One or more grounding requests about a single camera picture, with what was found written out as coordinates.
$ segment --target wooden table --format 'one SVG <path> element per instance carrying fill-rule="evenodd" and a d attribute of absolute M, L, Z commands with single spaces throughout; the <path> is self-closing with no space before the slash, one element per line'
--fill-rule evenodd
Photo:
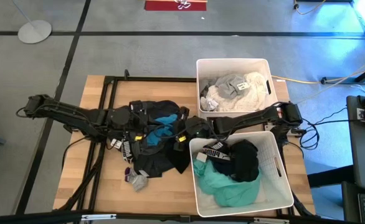
<path fill-rule="evenodd" d="M 89 75 L 83 91 L 80 107 L 94 109 L 98 107 L 104 76 Z M 279 101 L 288 101 L 287 85 L 283 80 L 274 80 Z M 190 109 L 190 116 L 197 115 L 196 84 L 188 82 L 138 82 L 121 81 L 116 88 L 114 108 L 128 105 L 135 100 L 171 100 L 179 106 Z M 251 130 L 261 131 L 262 126 Z M 73 133 L 70 142 L 82 138 L 81 133 Z M 67 154 L 60 178 L 54 208 L 61 207 L 73 194 L 82 181 L 89 141 L 73 145 Z M 307 180 L 306 169 L 301 151 L 291 145 L 283 148 L 290 186 L 306 208 L 315 213 L 313 198 Z M 95 204 L 96 212 L 109 213 L 145 213 L 197 215 L 192 170 L 188 167 L 183 174 L 176 169 L 163 173 L 162 178 L 149 180 L 147 188 L 136 193 L 132 186 L 124 181 L 124 171 L 129 164 L 123 161 L 117 150 L 106 150 Z M 88 186 L 84 208 L 88 207 Z M 276 211 L 249 213 L 246 216 L 272 217 Z"/>

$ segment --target teal shirt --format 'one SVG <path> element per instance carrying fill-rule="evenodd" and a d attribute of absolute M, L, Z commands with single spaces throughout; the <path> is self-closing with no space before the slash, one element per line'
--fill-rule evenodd
<path fill-rule="evenodd" d="M 210 160 L 206 163 L 194 160 L 194 173 L 205 194 L 213 195 L 221 207 L 241 207 L 253 203 L 260 188 L 261 172 L 251 182 L 236 182 L 219 173 Z"/>

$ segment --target white laundry basket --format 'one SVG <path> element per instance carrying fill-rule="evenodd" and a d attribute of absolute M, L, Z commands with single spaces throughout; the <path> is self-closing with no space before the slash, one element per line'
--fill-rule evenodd
<path fill-rule="evenodd" d="M 226 142 L 228 145 L 232 145 L 243 139 L 250 141 L 257 147 L 257 158 L 260 171 L 262 172 L 260 190 L 256 201 L 253 204 L 243 207 L 220 207 L 216 204 L 214 196 L 203 193 L 198 185 L 197 177 L 194 174 L 193 159 L 195 159 L 195 157 L 193 155 L 201 152 L 203 146 L 214 143 L 217 140 L 195 138 L 189 142 L 192 173 L 194 174 L 196 208 L 200 216 L 217 217 L 236 215 L 286 208 L 293 205 L 293 195 L 290 190 L 287 174 L 283 168 L 274 135 L 270 131 L 232 134 Z"/>
<path fill-rule="evenodd" d="M 273 103 L 276 103 L 278 101 L 277 94 L 275 93 L 270 67 L 268 66 L 267 60 L 262 58 L 207 58 L 196 61 L 198 117 L 203 119 L 206 119 L 207 117 L 220 116 L 229 116 L 234 118 L 243 114 L 253 113 L 254 111 L 204 111 L 201 109 L 201 102 L 199 101 L 199 80 L 205 78 L 219 78 L 233 73 L 245 75 L 250 72 L 259 72 L 266 79 L 268 94 L 265 96 L 265 101 L 261 110 L 271 106 Z"/>

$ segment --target yellow cable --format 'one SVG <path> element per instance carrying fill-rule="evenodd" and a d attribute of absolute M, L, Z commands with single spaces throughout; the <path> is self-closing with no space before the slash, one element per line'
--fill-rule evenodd
<path fill-rule="evenodd" d="M 292 82 L 304 83 L 304 84 L 320 84 L 320 82 L 300 81 L 300 80 L 294 80 L 294 79 L 291 79 L 291 78 L 279 77 L 279 76 L 276 76 L 276 75 L 272 75 L 271 77 L 273 77 L 273 78 L 280 78 L 280 79 L 288 80 L 288 81 L 292 81 Z"/>
<path fill-rule="evenodd" d="M 299 5 L 297 4 L 297 1 L 295 0 L 295 5 L 297 5 L 298 7 L 296 8 L 296 12 L 299 13 L 300 15 L 305 15 L 308 13 L 311 13 L 312 11 L 314 11 L 315 9 L 318 9 L 320 6 L 322 6 L 322 4 L 324 4 L 324 2 L 326 2 L 326 0 L 323 0 L 321 3 L 319 3 L 319 5 L 315 6 L 314 9 L 308 11 L 308 12 L 300 12 L 299 11 Z"/>
<path fill-rule="evenodd" d="M 354 72 L 350 76 L 357 75 L 357 74 L 364 73 L 364 72 L 365 71 Z M 276 75 L 272 75 L 271 77 L 280 78 L 280 79 L 283 79 L 283 80 L 288 80 L 288 81 L 297 82 L 297 83 L 304 83 L 304 84 L 320 84 L 321 83 L 321 82 L 308 82 L 308 81 L 294 80 L 292 78 L 279 77 L 279 76 L 276 76 Z M 334 82 L 334 81 L 342 80 L 344 78 L 335 78 L 335 79 L 332 79 L 332 80 L 326 80 L 325 82 Z"/>

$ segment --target concrete floor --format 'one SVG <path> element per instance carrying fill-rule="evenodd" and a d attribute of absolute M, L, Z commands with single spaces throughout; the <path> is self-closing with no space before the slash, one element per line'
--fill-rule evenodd
<path fill-rule="evenodd" d="M 84 0 L 17 0 L 32 19 L 49 21 L 54 31 L 74 31 Z M 316 3 L 301 3 L 306 11 Z M 251 31 L 251 32 L 362 32 L 353 7 L 326 3 L 314 13 L 300 16 L 290 1 L 213 0 L 206 12 L 147 12 L 138 0 L 96 0 L 88 10 L 83 31 Z M 365 14 L 365 0 L 354 4 Z M 17 31 L 25 23 L 11 1 L 0 0 L 0 30 Z M 0 215 L 11 214 L 31 161 L 43 120 L 17 118 L 14 112 L 27 97 L 53 95 L 65 64 L 72 37 L 52 36 L 25 45 L 16 36 L 0 36 Z M 194 77 L 199 58 L 265 58 L 273 75 L 300 80 L 346 76 L 365 63 L 365 39 L 327 37 L 80 37 L 62 101 L 78 105 L 87 75 Z M 288 82 L 293 102 L 324 88 Z M 361 95 L 350 86 L 338 86 L 300 104 L 302 115 L 318 121 L 345 107 L 348 95 Z M 333 119 L 347 118 L 345 112 Z M 309 173 L 352 163 L 348 124 L 319 127 L 321 141 L 305 151 Z M 62 153 L 70 134 L 54 123 L 29 200 L 27 212 L 48 212 L 56 194 Z M 313 191 L 317 213 L 341 218 L 323 207 L 334 199 Z"/>

